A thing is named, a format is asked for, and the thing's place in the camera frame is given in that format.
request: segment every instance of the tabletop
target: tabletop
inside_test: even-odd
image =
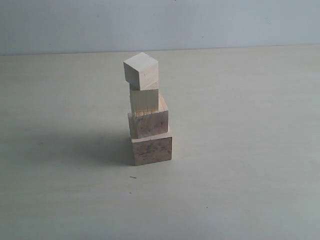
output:
[[[0,56],[0,238],[319,239],[320,45],[146,53],[173,150],[143,166],[136,52]]]

